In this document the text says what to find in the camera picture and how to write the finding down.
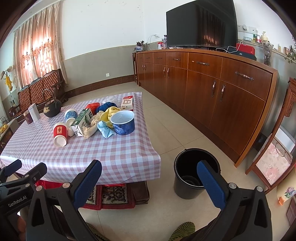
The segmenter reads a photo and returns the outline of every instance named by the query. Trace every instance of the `cast iron teapot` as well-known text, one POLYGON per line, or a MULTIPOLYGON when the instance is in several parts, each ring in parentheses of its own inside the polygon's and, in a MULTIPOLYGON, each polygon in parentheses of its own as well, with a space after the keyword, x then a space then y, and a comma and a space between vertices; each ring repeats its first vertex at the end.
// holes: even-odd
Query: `cast iron teapot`
POLYGON ((45 106, 43 108, 44 115, 46 115, 47 117, 54 117, 54 116, 56 116, 61 111, 62 103, 58 99, 56 99, 54 97, 54 94, 53 94, 53 92, 50 89, 44 89, 42 91, 42 97, 43 97, 44 102, 45 102, 45 106), (51 93, 52 98, 53 98, 48 103, 46 102, 45 97, 44 97, 44 91, 45 90, 48 90, 51 93))

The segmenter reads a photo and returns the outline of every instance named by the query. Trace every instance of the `blue yarn ball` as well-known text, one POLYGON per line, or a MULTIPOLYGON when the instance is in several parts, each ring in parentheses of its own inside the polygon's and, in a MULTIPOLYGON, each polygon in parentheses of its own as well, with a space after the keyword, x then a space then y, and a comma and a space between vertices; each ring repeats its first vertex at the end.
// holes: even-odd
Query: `blue yarn ball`
POLYGON ((111 106, 115 106, 117 107, 117 105, 115 103, 112 103, 112 102, 106 102, 105 104, 99 106, 97 109, 96 109, 96 112, 98 113, 100 110, 101 111, 106 111, 109 107, 111 106))

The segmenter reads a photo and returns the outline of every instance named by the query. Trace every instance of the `blue gripper pad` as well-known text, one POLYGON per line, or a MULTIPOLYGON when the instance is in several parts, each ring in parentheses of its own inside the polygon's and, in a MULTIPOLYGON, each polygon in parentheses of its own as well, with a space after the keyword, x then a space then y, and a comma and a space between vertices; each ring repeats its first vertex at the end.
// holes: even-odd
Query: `blue gripper pad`
POLYGON ((97 161, 74 192, 73 205, 76 209, 85 205, 101 174, 102 164, 97 161))
POLYGON ((196 170, 214 206, 222 210, 226 205, 224 191, 202 161, 198 162, 196 170))
POLYGON ((17 170, 22 168, 22 161, 17 159, 13 163, 9 164, 7 167, 5 167, 4 175, 6 177, 10 177, 12 174, 14 174, 17 170))

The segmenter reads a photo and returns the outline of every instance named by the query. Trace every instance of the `wooden sofa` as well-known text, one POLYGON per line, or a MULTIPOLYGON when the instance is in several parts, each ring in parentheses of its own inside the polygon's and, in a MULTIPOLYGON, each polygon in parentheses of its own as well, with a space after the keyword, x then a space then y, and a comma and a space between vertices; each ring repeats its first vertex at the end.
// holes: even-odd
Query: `wooden sofa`
MULTIPOLYGON (((22 123, 25 119, 23 113, 33 103, 36 103, 39 113, 43 112, 45 102, 42 97, 44 89, 50 89, 55 98, 62 103, 68 101, 64 89, 64 78, 60 69, 52 70, 44 75, 42 78, 37 78, 30 85, 25 86, 18 93, 20 111, 15 115, 18 123, 22 123)), ((52 98, 49 91, 46 91, 46 99, 52 98)))

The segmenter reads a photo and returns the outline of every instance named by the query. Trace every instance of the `wall outlet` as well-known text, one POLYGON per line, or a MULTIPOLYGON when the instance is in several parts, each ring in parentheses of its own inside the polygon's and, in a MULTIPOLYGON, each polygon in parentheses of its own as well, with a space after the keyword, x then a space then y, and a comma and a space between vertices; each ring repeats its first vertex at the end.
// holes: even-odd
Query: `wall outlet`
POLYGON ((244 30, 242 29, 242 25, 238 24, 237 25, 237 31, 238 32, 243 32, 244 30))
POLYGON ((248 31, 247 32, 250 33, 250 34, 258 34, 258 30, 257 30, 256 27, 249 27, 248 26, 248 31))

